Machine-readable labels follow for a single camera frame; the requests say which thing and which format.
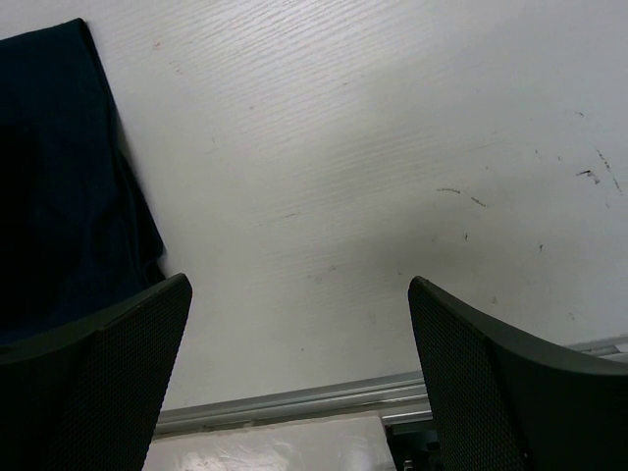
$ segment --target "scuff mark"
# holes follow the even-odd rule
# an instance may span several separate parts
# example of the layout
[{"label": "scuff mark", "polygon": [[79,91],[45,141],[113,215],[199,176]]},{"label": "scuff mark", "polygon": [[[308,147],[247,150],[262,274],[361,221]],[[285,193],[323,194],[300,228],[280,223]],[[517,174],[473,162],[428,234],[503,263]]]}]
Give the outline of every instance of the scuff mark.
[{"label": "scuff mark", "polygon": [[615,182],[615,187],[617,188],[617,191],[619,191],[619,194],[621,194],[623,196],[624,195],[624,190],[621,189],[621,186],[619,185],[619,182],[615,178],[615,175],[613,174],[612,170],[610,170],[610,164],[608,164],[608,161],[604,158],[604,156],[602,155],[600,150],[597,147],[595,147],[593,144],[591,144],[591,145],[592,145],[592,147],[594,149],[596,149],[596,152],[598,152],[598,156],[600,156],[600,160],[602,160],[604,162],[604,166],[608,170],[608,174],[610,175],[612,180]]},{"label": "scuff mark", "polygon": [[462,191],[460,189],[455,188],[439,188],[437,191],[451,191],[452,193],[460,194]]},{"label": "scuff mark", "polygon": [[471,67],[468,67],[466,69],[462,69],[460,72],[467,72],[467,71],[470,71],[471,69],[475,69],[476,67],[484,66],[485,64],[486,64],[486,61],[482,61],[482,62],[479,62],[478,64],[476,64],[475,66],[471,66]]},{"label": "scuff mark", "polygon": [[491,147],[492,145],[503,144],[504,142],[505,140],[498,140],[495,142],[490,142],[488,144],[479,145],[477,147],[471,147],[470,149],[467,149],[466,152],[475,152],[476,150],[486,149],[487,147]]},{"label": "scuff mark", "polygon": [[488,208],[489,206],[487,204],[484,204],[482,201],[480,201],[478,198],[474,198],[471,197],[471,200],[475,203],[475,204],[479,204],[480,206],[482,206],[483,208]]},{"label": "scuff mark", "polygon": [[183,72],[181,72],[181,64],[179,64],[177,61],[170,61],[168,64],[169,64],[170,66],[173,66],[173,69],[175,70],[175,72],[176,72],[178,75],[180,75],[180,76],[182,76],[182,75],[183,75]]},{"label": "scuff mark", "polygon": [[591,170],[585,170],[584,172],[580,172],[579,174],[576,174],[576,177],[580,177],[581,175],[586,175],[587,177],[591,177],[593,181],[595,182],[595,184],[598,184],[600,182],[600,179],[598,178],[598,176],[594,174]]}]

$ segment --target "fabric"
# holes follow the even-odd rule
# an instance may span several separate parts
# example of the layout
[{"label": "fabric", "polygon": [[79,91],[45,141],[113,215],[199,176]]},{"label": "fabric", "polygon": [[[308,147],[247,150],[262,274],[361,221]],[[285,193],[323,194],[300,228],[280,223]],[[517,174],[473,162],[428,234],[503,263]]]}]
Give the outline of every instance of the fabric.
[{"label": "fabric", "polygon": [[118,148],[113,97],[86,24],[0,41],[0,94],[7,343],[164,277],[163,243]]}]

